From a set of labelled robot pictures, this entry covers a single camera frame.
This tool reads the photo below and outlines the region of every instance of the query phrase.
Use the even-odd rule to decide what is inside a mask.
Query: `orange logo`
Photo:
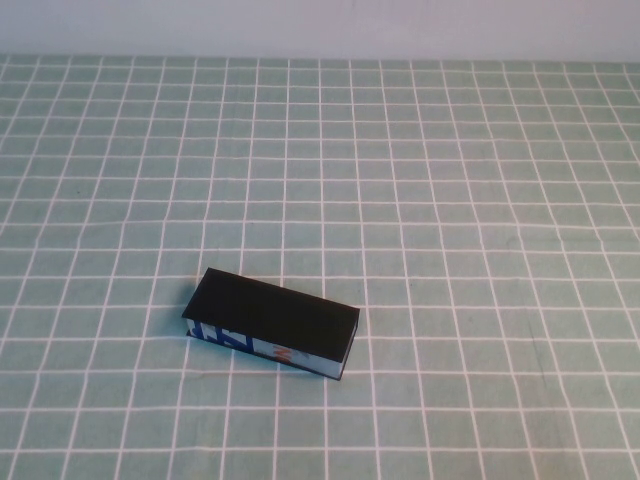
[[[282,360],[284,362],[291,361],[291,350],[285,347],[273,347],[273,356],[278,360]]]

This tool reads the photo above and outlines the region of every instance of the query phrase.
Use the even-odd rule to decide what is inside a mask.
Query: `white wall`
[[[0,51],[640,61],[638,0],[2,0]]]

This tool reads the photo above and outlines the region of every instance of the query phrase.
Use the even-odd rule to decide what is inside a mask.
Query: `green grid mat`
[[[0,478],[638,478],[639,156],[637,64],[0,56]],[[343,380],[186,338],[207,267]]]

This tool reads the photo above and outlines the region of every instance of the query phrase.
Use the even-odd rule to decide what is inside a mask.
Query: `black lid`
[[[360,310],[207,269],[183,317],[342,362]]]

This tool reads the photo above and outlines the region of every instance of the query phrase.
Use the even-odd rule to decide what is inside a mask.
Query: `rectangular box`
[[[340,380],[360,310],[207,269],[187,308],[188,335]]]

